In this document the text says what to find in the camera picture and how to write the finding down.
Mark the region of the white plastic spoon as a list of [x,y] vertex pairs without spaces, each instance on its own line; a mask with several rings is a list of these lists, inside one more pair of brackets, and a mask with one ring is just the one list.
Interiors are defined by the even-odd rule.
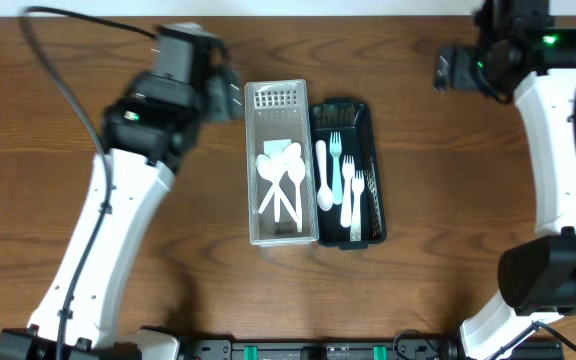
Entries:
[[[262,203],[259,205],[258,212],[263,213],[270,202],[273,202],[273,215],[274,215],[274,194],[275,194],[275,183],[274,183],[274,167],[272,165],[272,161],[269,155],[266,154],[259,154],[256,157],[256,169],[260,177],[264,180],[267,180],[271,183],[270,189],[267,191],[266,195],[264,196]],[[285,163],[283,164],[283,175],[286,173],[286,166]],[[280,210],[281,206],[287,210],[288,214],[292,218],[292,220],[296,223],[297,215],[295,212],[292,203],[287,198],[285,192],[282,190],[280,185]]]
[[[273,145],[272,152],[274,151],[275,148],[280,148],[280,147],[277,147],[277,141],[276,140],[266,141],[264,143],[264,145],[268,145],[268,144]],[[289,145],[287,145],[285,148],[281,148],[281,149],[283,150],[283,161],[284,161],[285,166],[287,168],[286,173],[288,174],[288,169],[289,169],[290,164],[293,161],[297,160],[298,158],[302,159],[302,157],[301,157],[302,147],[301,147],[300,143],[292,142]]]
[[274,194],[274,220],[276,223],[279,222],[281,216],[280,210],[280,181],[283,176],[283,150],[281,148],[275,148],[270,155],[272,165],[274,167],[274,183],[275,183],[275,194]]
[[301,182],[305,178],[305,163],[301,158],[293,161],[288,169],[288,175],[295,186],[295,212],[297,215],[297,231],[303,231],[303,208],[301,198]]
[[323,140],[315,143],[317,165],[320,176],[320,187],[317,192],[317,202],[322,211],[329,211],[333,206],[334,195],[328,185],[327,178],[327,148]]

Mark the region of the white plastic utensil handle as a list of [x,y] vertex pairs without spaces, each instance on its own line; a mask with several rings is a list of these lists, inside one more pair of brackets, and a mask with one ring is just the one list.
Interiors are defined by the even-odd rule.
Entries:
[[329,152],[332,156],[332,192],[333,204],[340,205],[343,201],[342,174],[340,157],[342,154],[342,141],[339,132],[332,132],[329,141]]

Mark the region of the white plastic fork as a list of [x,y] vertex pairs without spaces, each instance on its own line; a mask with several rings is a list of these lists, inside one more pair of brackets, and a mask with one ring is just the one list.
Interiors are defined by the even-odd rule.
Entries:
[[357,170],[352,179],[353,208],[351,214],[350,240],[359,242],[361,240],[361,195],[365,188],[362,170]]
[[344,180],[343,201],[341,204],[340,225],[349,228],[351,225],[351,183],[355,174],[354,157],[345,155],[342,161],[342,176]]

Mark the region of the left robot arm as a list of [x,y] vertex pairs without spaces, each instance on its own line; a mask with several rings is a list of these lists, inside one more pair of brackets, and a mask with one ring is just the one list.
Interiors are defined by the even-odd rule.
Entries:
[[103,150],[50,289],[24,328],[0,333],[0,359],[179,359],[182,340],[157,327],[122,336],[119,312],[136,255],[203,121],[241,116],[239,74],[202,80],[143,72],[104,113]]

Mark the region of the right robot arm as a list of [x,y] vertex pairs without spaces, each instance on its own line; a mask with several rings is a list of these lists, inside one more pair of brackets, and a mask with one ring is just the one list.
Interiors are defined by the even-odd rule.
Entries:
[[434,86],[478,91],[519,111],[536,195],[535,237],[505,251],[495,295],[459,329],[469,359],[507,359],[576,315],[576,29],[485,30],[440,50]]

